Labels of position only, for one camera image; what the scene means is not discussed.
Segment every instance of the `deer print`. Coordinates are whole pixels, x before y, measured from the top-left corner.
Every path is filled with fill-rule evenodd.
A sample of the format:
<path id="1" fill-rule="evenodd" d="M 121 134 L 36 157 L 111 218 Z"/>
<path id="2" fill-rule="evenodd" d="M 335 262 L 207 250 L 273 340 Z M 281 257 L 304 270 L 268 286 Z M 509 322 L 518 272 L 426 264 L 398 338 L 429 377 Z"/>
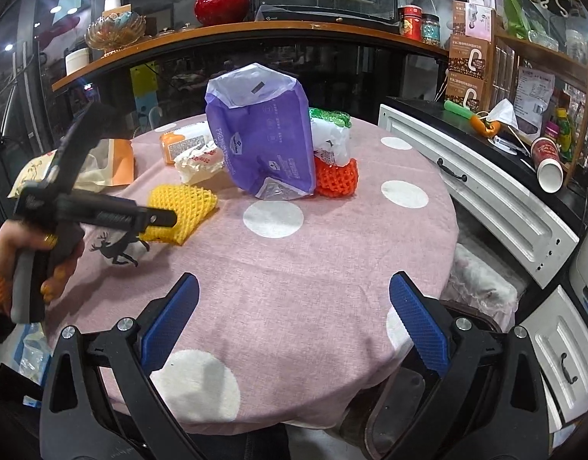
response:
<path id="1" fill-rule="evenodd" d="M 111 244 L 108 240 L 108 233 L 103 233 L 98 237 L 100 241 L 100 245 L 92 244 L 90 251 L 100 251 L 102 255 L 107 259 L 112 259 L 113 264 L 129 264 L 132 263 L 134 266 L 138 267 L 138 261 L 136 261 L 132 256 L 129 256 L 125 253 L 127 247 L 130 244 L 135 242 L 140 242 L 147 252 L 149 252 L 149 244 L 144 240 L 139 239 L 138 233 L 135 232 L 128 232 L 123 237 L 121 237 L 118 241 Z M 123 258 L 127 261 L 120 261 L 119 258 Z"/>

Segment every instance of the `yellow foam fruit net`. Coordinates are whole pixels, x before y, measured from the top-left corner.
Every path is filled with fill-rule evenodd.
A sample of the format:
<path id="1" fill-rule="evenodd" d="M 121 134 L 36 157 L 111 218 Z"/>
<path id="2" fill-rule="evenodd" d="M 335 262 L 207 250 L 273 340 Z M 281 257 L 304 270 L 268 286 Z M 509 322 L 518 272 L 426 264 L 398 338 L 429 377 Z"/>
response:
<path id="1" fill-rule="evenodd" d="M 176 213 L 172 228 L 147 227 L 140 235 L 146 242 L 166 242 L 183 245 L 198 225 L 215 209 L 217 196 L 210 190 L 188 185 L 160 185 L 151 191 L 149 207 L 170 209 Z"/>

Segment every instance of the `drawer handle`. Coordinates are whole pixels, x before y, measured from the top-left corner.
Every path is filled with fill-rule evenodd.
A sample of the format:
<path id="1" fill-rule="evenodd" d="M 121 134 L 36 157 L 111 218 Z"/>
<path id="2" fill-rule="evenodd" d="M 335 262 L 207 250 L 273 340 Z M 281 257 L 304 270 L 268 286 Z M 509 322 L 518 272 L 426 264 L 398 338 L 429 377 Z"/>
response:
<path id="1" fill-rule="evenodd" d="M 437 165 L 441 168 L 442 171 L 444 171 L 445 173 L 447 173 L 449 176 L 453 176 L 456 179 L 461 179 L 463 182 L 466 182 L 466 180 L 469 179 L 468 176 L 466 176 L 466 175 L 458 176 L 451 169 L 449 169 L 448 167 L 444 166 L 443 165 L 443 158 L 439 158 L 439 160 L 437 161 Z"/>
<path id="2" fill-rule="evenodd" d="M 571 375 L 569 375 L 569 371 L 565 368 L 565 359 L 566 359 L 566 353 L 563 353 L 562 355 L 560 355 L 560 366 L 563 370 L 563 374 L 565 375 L 565 379 L 566 381 L 573 385 L 575 382 L 577 382 L 577 375 L 574 375 L 571 378 Z"/>

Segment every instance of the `purple plastic bag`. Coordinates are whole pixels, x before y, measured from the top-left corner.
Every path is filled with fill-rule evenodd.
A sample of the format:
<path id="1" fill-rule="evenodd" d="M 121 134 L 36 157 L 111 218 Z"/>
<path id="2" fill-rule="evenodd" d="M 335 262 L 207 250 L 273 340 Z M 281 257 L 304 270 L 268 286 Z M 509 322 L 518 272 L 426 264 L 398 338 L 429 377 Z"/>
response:
<path id="1" fill-rule="evenodd" d="M 263 200 L 315 190 L 308 100 L 296 79 L 259 64 L 207 85 L 207 119 L 234 183 Z"/>

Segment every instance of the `blue gripper pad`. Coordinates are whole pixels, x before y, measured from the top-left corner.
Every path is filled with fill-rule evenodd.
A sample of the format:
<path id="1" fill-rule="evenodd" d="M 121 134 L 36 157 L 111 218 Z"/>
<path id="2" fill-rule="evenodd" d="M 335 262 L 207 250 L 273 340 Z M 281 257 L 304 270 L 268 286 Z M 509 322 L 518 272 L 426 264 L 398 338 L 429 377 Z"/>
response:
<path id="1" fill-rule="evenodd" d="M 443 378 L 449 367 L 449 340 L 434 318 L 428 312 L 424 296 L 403 271 L 390 281 L 390 301 L 405 325 L 415 349 L 427 368 Z"/>
<path id="2" fill-rule="evenodd" d="M 164 366 L 181 332 L 198 306 L 199 299 L 200 285 L 197 278 L 191 273 L 185 273 L 164 298 L 164 307 L 157 314 L 153 324 L 142 330 L 140 365 L 146 375 Z"/>

